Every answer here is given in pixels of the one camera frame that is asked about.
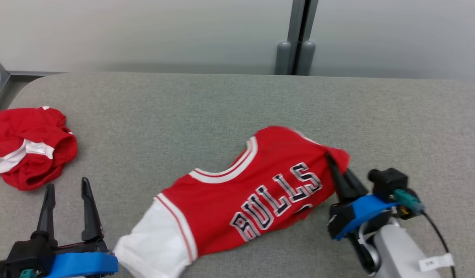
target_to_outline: teal connector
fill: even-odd
[[[25,269],[21,272],[19,278],[36,278],[36,274],[32,269]]]
[[[416,198],[416,196],[411,195],[409,192],[406,192],[402,189],[397,189],[393,192],[393,197],[395,200],[409,208],[415,215],[421,215],[425,210],[425,206]]]

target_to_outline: jersey armhole trim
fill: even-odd
[[[297,130],[294,130],[294,129],[291,129],[293,132],[295,132],[296,134],[298,134],[299,136],[301,136],[304,140],[308,141],[308,142],[311,142],[313,144],[317,144],[317,145],[320,145],[320,146],[323,146],[322,144],[312,140],[312,139],[309,139],[308,137],[304,136],[304,134],[300,131],[297,131]]]
[[[258,143],[255,136],[246,141],[246,145],[247,149],[243,155],[227,170],[219,173],[211,173],[196,168],[191,171],[189,175],[202,183],[225,183],[226,181],[236,178],[253,162],[258,152]]]
[[[189,260],[193,263],[198,258],[198,248],[196,246],[196,241],[194,240],[193,232],[191,232],[191,228],[184,217],[182,211],[177,208],[163,193],[158,194],[154,199],[158,199],[161,204],[170,211],[172,216],[174,216],[177,224],[179,225],[179,229],[182,233],[182,237],[184,242],[186,243],[187,253],[189,255]]]

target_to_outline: white label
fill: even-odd
[[[451,253],[446,253],[443,256],[431,257],[419,261],[419,267],[421,268],[422,272],[449,266],[453,266],[453,258]]]

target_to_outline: white wall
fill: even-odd
[[[9,71],[273,74],[292,0],[0,0]]]
[[[319,0],[310,74],[475,80],[475,0]]]

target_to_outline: gray table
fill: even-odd
[[[444,80],[298,76],[60,74],[38,79],[11,108],[48,105],[67,116],[78,157],[55,181],[55,236],[80,240],[80,178],[92,184],[114,247],[152,202],[195,167],[218,172],[245,140],[287,125],[347,150],[366,181],[395,167],[446,237],[458,276],[475,277],[475,84]],[[44,188],[18,192],[0,179],[0,259],[36,228]],[[305,221],[232,251],[198,259],[184,277],[363,277],[347,241],[326,231],[329,205]],[[428,255],[443,248],[423,218],[404,222]],[[443,277],[448,270],[441,271]]]

